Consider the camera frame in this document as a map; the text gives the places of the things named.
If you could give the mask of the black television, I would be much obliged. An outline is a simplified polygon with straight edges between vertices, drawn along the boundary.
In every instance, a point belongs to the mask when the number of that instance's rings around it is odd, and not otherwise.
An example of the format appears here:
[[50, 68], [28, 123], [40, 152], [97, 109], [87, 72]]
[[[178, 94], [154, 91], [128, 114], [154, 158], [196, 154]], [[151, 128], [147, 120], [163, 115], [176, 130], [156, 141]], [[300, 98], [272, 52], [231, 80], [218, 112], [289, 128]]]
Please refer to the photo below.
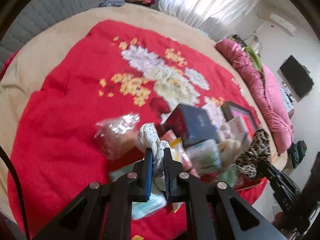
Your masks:
[[309, 72], [292, 55], [281, 65], [280, 71], [299, 98], [303, 98], [312, 90], [314, 82]]

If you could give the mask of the green cloth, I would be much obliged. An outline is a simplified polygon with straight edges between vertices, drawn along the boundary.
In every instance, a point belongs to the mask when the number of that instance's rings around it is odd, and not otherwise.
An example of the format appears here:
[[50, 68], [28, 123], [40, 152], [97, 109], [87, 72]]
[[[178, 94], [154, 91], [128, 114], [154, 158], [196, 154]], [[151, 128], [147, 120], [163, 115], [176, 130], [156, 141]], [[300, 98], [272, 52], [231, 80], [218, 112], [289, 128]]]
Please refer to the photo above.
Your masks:
[[248, 55], [252, 62], [252, 66], [260, 73], [263, 73], [263, 63], [259, 55], [257, 55], [254, 49], [250, 46], [244, 48], [245, 53]]

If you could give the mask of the beige bed sheet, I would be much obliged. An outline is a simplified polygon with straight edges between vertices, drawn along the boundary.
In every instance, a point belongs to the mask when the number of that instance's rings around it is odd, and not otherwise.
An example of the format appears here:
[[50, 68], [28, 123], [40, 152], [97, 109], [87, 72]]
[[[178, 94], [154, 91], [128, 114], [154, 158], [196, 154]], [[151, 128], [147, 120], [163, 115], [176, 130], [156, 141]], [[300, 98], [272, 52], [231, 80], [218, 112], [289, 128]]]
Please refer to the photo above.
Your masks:
[[197, 37], [204, 43], [200, 52], [229, 71], [244, 90], [262, 128], [267, 129], [260, 109], [239, 73], [215, 49], [215, 42], [198, 30], [164, 13], [127, 4], [122, 7], [94, 8], [63, 20], [43, 31], [23, 46], [1, 80], [1, 146], [11, 158], [18, 124], [31, 94], [68, 52], [98, 23], [111, 20], [150, 31], [159, 31], [178, 43], [195, 49]]

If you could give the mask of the red white box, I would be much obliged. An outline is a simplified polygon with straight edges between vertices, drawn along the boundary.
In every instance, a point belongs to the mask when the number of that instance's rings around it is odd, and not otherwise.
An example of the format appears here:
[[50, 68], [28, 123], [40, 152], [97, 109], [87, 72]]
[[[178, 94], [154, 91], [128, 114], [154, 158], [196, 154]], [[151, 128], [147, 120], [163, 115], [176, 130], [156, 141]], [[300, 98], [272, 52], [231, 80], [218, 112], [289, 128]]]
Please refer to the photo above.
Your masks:
[[244, 151], [248, 150], [256, 132], [256, 127], [252, 124], [247, 115], [239, 115], [229, 120], [227, 124], [231, 128], [234, 139], [241, 142]]

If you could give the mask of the light blue packet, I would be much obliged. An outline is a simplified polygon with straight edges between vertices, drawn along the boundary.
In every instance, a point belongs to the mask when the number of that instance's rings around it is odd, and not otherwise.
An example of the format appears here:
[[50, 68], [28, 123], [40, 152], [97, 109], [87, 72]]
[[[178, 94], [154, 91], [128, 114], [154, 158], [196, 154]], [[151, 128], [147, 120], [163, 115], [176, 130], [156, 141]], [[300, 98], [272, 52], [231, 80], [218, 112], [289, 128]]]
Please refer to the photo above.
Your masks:
[[[110, 172], [109, 176], [111, 178], [111, 181], [114, 182], [122, 175], [131, 172], [133, 166], [134, 163]], [[166, 205], [167, 200], [164, 194], [158, 188], [155, 181], [152, 179], [150, 199], [148, 200], [148, 202], [133, 202], [131, 218], [133, 220], [139, 220], [141, 218], [150, 216], [151, 214], [155, 213], [156, 211], [160, 210]]]

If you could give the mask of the white floral scrunchie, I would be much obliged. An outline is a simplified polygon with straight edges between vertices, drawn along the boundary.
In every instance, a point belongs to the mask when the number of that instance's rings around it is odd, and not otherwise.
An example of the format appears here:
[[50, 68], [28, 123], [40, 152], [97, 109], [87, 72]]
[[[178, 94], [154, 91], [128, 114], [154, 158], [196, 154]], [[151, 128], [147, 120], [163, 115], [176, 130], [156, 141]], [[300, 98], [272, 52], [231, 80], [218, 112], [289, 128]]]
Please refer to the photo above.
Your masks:
[[154, 123], [143, 124], [137, 135], [136, 147], [145, 152], [147, 148], [151, 149], [153, 154], [153, 176], [158, 181], [164, 181], [164, 150], [169, 148], [169, 143], [160, 140]]

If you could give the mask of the green floral tissue pack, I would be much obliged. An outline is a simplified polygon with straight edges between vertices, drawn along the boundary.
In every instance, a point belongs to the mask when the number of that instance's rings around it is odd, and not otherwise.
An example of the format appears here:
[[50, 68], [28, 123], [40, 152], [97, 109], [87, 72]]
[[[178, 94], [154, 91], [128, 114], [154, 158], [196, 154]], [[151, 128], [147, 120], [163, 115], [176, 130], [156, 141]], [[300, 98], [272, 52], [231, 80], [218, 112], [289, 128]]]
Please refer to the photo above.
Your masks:
[[220, 151], [214, 139], [190, 146], [185, 152], [200, 176], [221, 170]]

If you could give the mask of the grey shallow box tray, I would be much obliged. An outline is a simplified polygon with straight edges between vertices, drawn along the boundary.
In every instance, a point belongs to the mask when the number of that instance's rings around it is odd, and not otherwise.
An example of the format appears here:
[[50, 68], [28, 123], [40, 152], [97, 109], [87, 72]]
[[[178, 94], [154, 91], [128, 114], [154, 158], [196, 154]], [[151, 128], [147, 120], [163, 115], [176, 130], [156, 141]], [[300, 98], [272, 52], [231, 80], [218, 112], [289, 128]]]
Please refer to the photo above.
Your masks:
[[226, 121], [232, 120], [234, 117], [245, 115], [249, 118], [251, 126], [254, 129], [258, 128], [255, 118], [249, 109], [246, 109], [234, 102], [226, 101], [221, 105], [221, 111], [223, 112]]

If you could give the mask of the bagged green egg sponge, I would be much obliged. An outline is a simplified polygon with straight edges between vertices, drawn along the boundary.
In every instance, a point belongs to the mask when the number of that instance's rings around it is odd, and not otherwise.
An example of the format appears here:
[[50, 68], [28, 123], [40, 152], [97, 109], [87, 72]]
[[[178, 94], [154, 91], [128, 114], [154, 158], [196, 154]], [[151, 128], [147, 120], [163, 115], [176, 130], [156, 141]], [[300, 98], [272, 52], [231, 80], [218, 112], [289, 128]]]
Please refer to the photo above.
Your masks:
[[237, 180], [238, 180], [238, 175], [237, 175], [237, 168], [235, 164], [231, 165], [225, 171], [220, 173], [216, 178], [216, 182], [220, 182], [220, 181], [225, 182], [230, 187], [233, 187], [236, 184]]

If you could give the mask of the white curtain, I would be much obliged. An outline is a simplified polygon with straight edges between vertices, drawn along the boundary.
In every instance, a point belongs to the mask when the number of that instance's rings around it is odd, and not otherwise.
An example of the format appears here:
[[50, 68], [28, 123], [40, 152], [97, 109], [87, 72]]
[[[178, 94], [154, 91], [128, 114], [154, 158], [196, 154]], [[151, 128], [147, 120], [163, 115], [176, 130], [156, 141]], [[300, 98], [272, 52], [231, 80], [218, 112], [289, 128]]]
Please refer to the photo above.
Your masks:
[[260, 0], [159, 0], [161, 12], [208, 34], [219, 41], [233, 33], [235, 26]]

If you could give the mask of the pink quilt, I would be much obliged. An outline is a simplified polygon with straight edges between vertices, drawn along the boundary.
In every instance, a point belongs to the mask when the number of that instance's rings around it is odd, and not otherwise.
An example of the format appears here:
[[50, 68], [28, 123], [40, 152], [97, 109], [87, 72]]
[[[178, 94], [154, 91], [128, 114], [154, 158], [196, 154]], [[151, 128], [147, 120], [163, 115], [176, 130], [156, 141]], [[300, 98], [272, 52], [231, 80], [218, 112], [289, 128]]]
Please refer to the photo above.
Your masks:
[[286, 112], [280, 86], [274, 74], [263, 65], [263, 73], [253, 66], [244, 48], [230, 39], [215, 45], [216, 50], [232, 65], [246, 83], [271, 132], [279, 154], [287, 151], [293, 139], [293, 124]]

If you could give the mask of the bagged brown sponge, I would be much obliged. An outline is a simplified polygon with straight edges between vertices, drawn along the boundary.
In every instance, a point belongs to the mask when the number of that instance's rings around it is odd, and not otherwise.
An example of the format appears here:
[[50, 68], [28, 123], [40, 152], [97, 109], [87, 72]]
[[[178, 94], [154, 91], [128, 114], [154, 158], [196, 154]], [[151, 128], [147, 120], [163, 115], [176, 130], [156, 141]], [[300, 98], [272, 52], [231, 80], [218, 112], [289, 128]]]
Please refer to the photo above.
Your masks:
[[135, 147], [137, 140], [138, 113], [129, 113], [97, 122], [94, 139], [108, 160], [116, 160]]

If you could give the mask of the white air conditioner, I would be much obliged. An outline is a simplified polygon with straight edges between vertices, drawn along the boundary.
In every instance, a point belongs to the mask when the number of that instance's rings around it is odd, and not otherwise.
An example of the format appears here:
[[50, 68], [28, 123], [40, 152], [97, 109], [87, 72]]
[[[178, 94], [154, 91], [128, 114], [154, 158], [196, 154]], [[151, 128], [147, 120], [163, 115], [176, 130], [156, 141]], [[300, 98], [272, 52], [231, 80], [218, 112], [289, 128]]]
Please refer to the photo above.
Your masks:
[[283, 28], [290, 36], [294, 37], [296, 26], [293, 25], [291, 22], [285, 20], [284, 18], [275, 13], [271, 13], [269, 19], [273, 23]]

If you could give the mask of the leopard print scrunchie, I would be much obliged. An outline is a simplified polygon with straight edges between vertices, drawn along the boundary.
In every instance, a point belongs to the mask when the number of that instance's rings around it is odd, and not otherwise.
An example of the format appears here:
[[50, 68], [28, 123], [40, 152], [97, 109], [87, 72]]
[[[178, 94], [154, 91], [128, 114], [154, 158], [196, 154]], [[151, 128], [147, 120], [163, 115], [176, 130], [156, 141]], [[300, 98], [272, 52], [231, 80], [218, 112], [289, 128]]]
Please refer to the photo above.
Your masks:
[[258, 170], [259, 161], [270, 163], [270, 157], [271, 148], [268, 133], [263, 128], [259, 128], [256, 130], [248, 150], [237, 158], [235, 164], [240, 173], [254, 180], [263, 178], [262, 172]]

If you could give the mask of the dark blue box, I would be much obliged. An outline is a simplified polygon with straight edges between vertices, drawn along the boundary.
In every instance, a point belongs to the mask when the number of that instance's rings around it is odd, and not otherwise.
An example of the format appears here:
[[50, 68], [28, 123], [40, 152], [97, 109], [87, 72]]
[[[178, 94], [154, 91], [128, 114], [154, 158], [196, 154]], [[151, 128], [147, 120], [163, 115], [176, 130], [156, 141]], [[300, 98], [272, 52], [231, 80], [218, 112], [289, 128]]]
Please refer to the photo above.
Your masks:
[[217, 129], [202, 108], [179, 103], [163, 127], [165, 131], [172, 130], [177, 138], [181, 138], [183, 147], [190, 147], [209, 139], [220, 142]]

